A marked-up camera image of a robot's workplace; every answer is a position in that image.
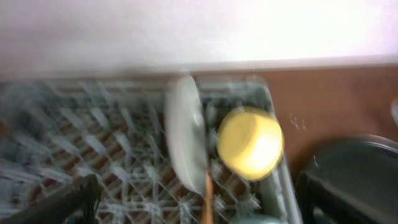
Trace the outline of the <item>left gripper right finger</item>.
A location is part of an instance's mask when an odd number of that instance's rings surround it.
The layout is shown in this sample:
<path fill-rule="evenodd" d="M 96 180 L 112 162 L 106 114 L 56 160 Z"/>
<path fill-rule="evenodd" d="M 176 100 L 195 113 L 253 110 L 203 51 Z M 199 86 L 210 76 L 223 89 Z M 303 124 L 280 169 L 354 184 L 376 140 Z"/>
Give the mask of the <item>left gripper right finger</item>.
<path fill-rule="evenodd" d="M 304 223 L 315 223 L 315 208 L 322 210 L 337 223 L 379 223 L 379 220 L 355 199 L 306 172 L 300 174 L 297 179 L 296 193 Z"/>

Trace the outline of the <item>white round plate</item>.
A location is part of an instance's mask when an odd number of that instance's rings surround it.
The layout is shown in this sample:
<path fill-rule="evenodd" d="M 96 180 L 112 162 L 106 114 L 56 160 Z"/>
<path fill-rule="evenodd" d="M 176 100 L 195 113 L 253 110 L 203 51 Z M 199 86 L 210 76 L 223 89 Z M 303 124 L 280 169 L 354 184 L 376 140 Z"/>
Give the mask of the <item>white round plate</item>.
<path fill-rule="evenodd" d="M 167 148 L 178 179 L 186 189 L 203 195 L 208 154 L 203 105 L 193 77 L 170 82 L 164 122 Z"/>

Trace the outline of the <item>wooden chopstick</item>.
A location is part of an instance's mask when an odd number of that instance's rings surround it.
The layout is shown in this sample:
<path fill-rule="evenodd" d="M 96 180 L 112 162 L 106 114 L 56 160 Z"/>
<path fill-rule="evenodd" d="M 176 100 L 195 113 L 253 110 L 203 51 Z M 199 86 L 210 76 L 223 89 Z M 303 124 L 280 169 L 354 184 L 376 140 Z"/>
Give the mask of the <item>wooden chopstick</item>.
<path fill-rule="evenodd" d="M 210 170 L 206 170 L 206 190 L 202 209 L 202 224 L 213 224 L 213 183 Z"/>

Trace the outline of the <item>light blue plastic cup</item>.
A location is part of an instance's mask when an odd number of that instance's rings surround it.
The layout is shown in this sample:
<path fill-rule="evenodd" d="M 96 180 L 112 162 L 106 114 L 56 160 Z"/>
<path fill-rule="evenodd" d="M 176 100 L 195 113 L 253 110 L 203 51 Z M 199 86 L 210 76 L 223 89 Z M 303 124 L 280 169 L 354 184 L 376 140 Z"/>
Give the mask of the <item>light blue plastic cup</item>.
<path fill-rule="evenodd" d="M 230 224 L 281 224 L 279 219 L 266 215 L 253 215 L 247 217 L 233 218 Z"/>

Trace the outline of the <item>yellow bowl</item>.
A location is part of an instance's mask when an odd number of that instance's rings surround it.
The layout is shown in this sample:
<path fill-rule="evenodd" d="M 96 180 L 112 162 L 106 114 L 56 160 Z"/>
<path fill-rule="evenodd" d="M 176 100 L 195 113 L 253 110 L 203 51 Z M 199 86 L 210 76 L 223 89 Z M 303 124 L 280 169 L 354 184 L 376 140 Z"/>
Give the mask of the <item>yellow bowl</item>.
<path fill-rule="evenodd" d="M 242 179 L 258 181 L 274 170 L 284 154 L 284 134 L 274 114 L 255 107 L 231 110 L 218 129 L 217 152 Z"/>

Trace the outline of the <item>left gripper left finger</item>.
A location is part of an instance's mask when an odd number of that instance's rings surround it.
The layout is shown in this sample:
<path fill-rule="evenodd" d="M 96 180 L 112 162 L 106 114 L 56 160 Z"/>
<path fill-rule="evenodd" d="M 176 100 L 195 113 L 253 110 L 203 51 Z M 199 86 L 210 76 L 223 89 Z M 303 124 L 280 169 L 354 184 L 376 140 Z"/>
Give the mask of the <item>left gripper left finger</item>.
<path fill-rule="evenodd" d="M 1 223 L 98 223 L 96 211 L 99 202 L 100 185 L 97 177 L 90 174 L 1 220 Z"/>

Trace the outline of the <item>grey plastic dishwasher rack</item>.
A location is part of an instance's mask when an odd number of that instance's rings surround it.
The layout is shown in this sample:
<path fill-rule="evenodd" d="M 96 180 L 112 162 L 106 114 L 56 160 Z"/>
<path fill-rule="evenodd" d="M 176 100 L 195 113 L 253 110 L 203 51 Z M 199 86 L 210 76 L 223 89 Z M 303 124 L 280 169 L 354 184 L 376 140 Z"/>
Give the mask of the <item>grey plastic dishwasher rack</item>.
<path fill-rule="evenodd" d="M 186 189 L 172 166 L 164 109 L 171 80 L 39 80 L 1 87 L 1 220 L 94 174 L 98 223 L 201 223 L 203 195 Z M 218 129 L 233 109 L 275 116 L 260 78 L 195 80 L 203 105 L 213 223 L 266 215 L 301 223 L 283 154 L 270 175 L 249 181 L 217 152 Z"/>

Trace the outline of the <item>round black serving tray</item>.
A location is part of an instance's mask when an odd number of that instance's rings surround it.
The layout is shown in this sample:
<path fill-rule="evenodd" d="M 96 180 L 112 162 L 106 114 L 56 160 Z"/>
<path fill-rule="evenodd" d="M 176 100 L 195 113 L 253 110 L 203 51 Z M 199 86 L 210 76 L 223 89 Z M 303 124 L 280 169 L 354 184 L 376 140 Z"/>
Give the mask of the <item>round black serving tray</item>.
<path fill-rule="evenodd" d="M 397 223 L 397 142 L 380 136 L 332 138 L 311 146 L 304 172 L 355 199 L 379 223 Z M 315 223 L 337 223 L 319 208 Z"/>

